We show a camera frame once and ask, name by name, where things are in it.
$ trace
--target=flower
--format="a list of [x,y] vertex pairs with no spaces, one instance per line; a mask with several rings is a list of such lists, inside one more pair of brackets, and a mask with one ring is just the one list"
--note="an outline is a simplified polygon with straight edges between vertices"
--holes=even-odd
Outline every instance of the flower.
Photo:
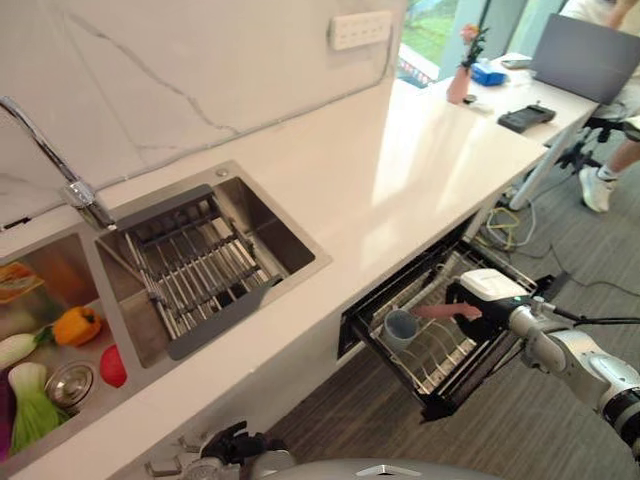
[[484,44],[486,42],[486,33],[489,28],[479,28],[477,25],[468,23],[464,26],[460,32],[460,36],[464,41],[464,44],[469,47],[465,57],[462,60],[460,66],[469,70],[471,65],[478,61],[478,56],[484,50]]
[[460,36],[465,45],[471,45],[471,42],[478,36],[480,29],[477,25],[467,23],[462,30],[460,30]]

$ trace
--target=drawer rack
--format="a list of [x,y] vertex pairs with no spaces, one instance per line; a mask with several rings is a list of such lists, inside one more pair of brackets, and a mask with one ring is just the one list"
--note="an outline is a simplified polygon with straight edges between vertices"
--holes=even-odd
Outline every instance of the drawer rack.
[[454,231],[420,254],[342,317],[339,355],[363,341],[420,402],[424,421],[452,415],[499,366],[518,339],[501,331],[486,341],[475,342],[453,318],[421,319],[419,333],[409,347],[394,353],[380,335],[385,315],[396,306],[411,310],[419,305],[445,303],[447,286],[454,278],[478,268],[495,268],[532,295],[540,293],[536,282],[491,252],[459,240],[459,236],[460,232]]

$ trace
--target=flower vase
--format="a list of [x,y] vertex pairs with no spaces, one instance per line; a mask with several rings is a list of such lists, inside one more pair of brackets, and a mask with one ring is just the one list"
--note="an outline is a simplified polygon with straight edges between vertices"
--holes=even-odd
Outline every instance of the flower vase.
[[455,105],[462,103],[464,97],[469,93],[470,82],[471,70],[462,66],[458,67],[458,70],[456,70],[456,74],[447,89],[447,101]]

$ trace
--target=dish rack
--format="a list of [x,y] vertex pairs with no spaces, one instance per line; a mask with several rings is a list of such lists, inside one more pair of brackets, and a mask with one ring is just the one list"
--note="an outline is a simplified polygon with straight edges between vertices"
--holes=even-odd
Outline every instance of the dish rack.
[[168,352],[174,359],[235,323],[243,314],[230,315],[234,308],[254,310],[281,280],[262,265],[254,244],[222,213],[210,188],[189,196],[195,198],[165,206],[144,221],[134,216],[118,225],[171,339]]
[[478,268],[495,268],[532,295],[540,293],[536,282],[490,252],[460,240],[460,236],[460,231],[452,232],[342,317],[340,354],[363,341],[422,404],[425,421],[452,415],[499,366],[518,339],[502,331],[487,341],[476,342],[453,318],[420,319],[416,338],[405,350],[394,352],[381,335],[387,313],[396,307],[411,310],[419,305],[446,303],[445,292],[454,278]]

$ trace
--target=marble backsplash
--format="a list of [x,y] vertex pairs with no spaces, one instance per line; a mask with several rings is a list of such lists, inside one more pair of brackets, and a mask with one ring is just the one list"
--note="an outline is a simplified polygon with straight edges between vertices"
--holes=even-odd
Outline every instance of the marble backsplash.
[[[328,46],[333,16],[382,9],[391,45]],[[403,0],[8,0],[0,95],[99,188],[375,84],[393,72],[404,11]],[[0,149],[0,224],[59,203],[61,178],[2,114]]]

